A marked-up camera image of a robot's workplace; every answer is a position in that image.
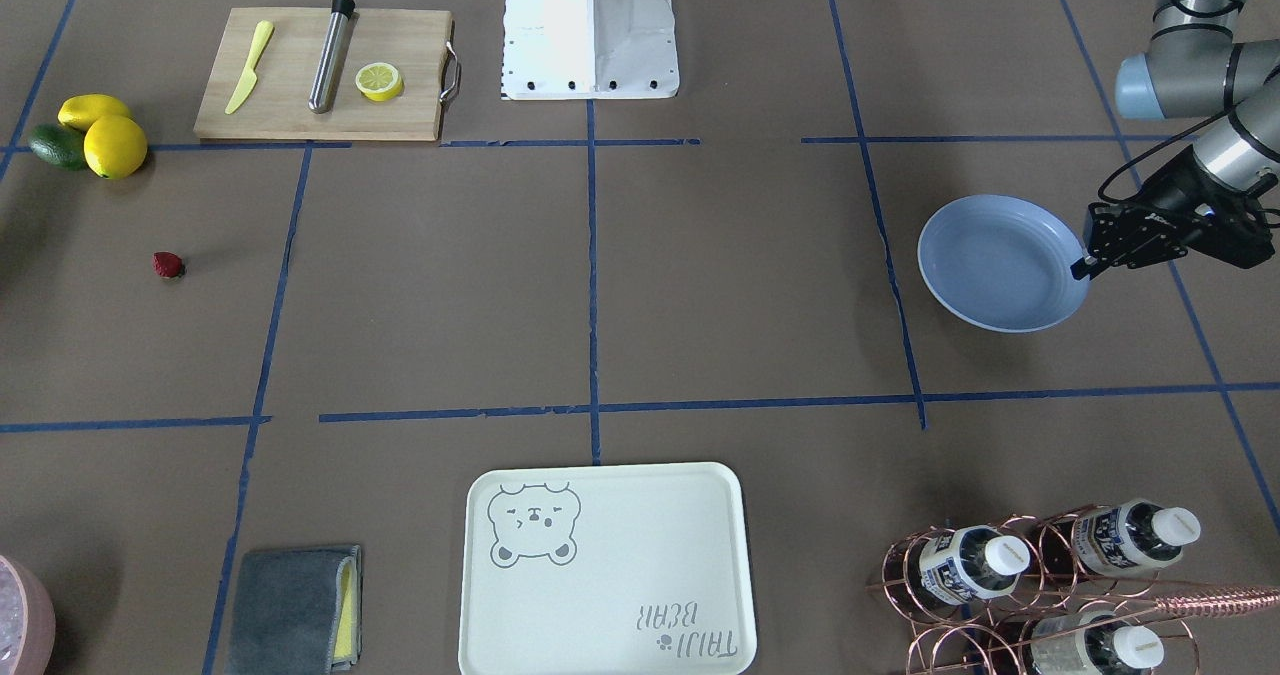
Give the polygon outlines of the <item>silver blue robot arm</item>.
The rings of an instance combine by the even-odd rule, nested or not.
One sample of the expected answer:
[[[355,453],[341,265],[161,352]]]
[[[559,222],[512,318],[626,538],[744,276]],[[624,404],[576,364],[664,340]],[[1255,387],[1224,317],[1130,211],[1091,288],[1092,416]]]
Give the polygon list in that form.
[[[1190,143],[1133,196],[1098,193],[1073,278],[1190,251],[1240,269],[1274,256],[1277,210],[1262,200],[1277,188],[1277,41],[1236,41],[1247,1],[1157,0],[1147,50],[1117,70],[1115,104],[1128,119],[1193,119]]]

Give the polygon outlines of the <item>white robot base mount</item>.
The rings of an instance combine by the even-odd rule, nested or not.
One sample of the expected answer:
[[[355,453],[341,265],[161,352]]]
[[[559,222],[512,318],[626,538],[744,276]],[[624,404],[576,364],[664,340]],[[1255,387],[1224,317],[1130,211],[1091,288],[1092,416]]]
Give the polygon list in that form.
[[[672,99],[673,0],[504,0],[508,101]]]

